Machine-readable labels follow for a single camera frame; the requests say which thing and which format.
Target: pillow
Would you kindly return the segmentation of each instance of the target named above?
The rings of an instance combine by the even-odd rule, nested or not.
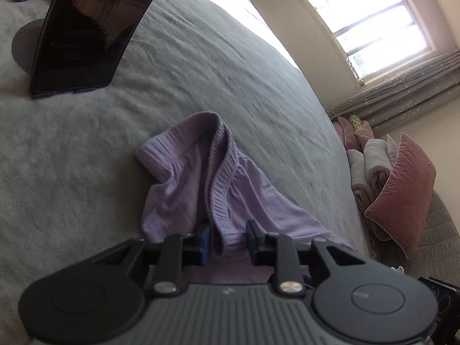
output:
[[[355,136],[358,138],[361,148],[364,149],[369,139],[374,139],[371,125],[366,120],[363,125],[355,131]]]
[[[386,135],[386,143],[387,143],[386,149],[387,149],[387,153],[388,153],[388,158],[390,159],[390,162],[392,163],[392,166],[394,166],[395,161],[396,161],[396,156],[397,156],[398,150],[399,150],[399,145],[388,134]]]
[[[363,212],[361,212],[361,215],[363,215],[363,219],[366,224],[366,227],[372,235],[377,237],[380,241],[390,241],[392,239],[392,237],[388,235],[387,232],[382,227],[380,227],[373,220],[369,219],[365,213],[363,214]]]
[[[344,142],[345,142],[345,150],[348,149],[356,149],[360,150],[359,148],[359,140],[355,136],[355,129],[351,125],[351,123],[346,120],[344,117],[337,117],[337,122],[340,123],[340,126],[344,132]]]
[[[337,134],[339,135],[340,141],[342,141],[342,144],[345,146],[344,129],[342,128],[339,122],[334,122],[332,124],[335,127],[335,131],[337,131]]]
[[[396,162],[366,216],[412,257],[430,205],[436,169],[422,148],[404,132]]]

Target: black speaker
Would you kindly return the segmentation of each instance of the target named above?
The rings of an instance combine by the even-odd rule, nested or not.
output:
[[[432,335],[435,345],[460,344],[460,287],[443,282],[434,277],[419,279],[427,285],[438,301],[436,330]]]

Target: lavender clothing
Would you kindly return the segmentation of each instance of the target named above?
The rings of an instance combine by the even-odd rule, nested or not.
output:
[[[191,233],[211,220],[211,261],[186,269],[187,281],[243,284],[267,281],[271,267],[254,267],[245,250],[246,222],[296,242],[315,237],[351,248],[307,211],[271,185],[255,163],[236,147],[231,131],[213,112],[200,112],[144,143],[137,151],[157,179],[147,196],[142,230],[151,242]]]

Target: gray blanket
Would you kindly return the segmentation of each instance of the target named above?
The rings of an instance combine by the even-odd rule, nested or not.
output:
[[[349,149],[346,152],[351,174],[351,190],[360,189],[365,192],[369,199],[369,204],[375,200],[375,195],[366,178],[366,164],[364,154],[355,149]]]
[[[17,303],[28,284],[139,235],[152,178],[135,150],[203,110],[279,192],[367,253],[337,133],[266,40],[209,0],[154,0],[110,86],[32,101],[10,45],[47,7],[0,1],[0,344],[27,339]]]
[[[363,150],[366,163],[366,178],[377,197],[385,186],[392,164],[388,158],[387,143],[380,139],[369,139]]]

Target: round stand base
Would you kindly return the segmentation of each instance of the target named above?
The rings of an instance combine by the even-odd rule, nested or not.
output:
[[[11,53],[16,63],[27,73],[32,72],[35,50],[44,19],[37,19],[21,27],[11,43]]]

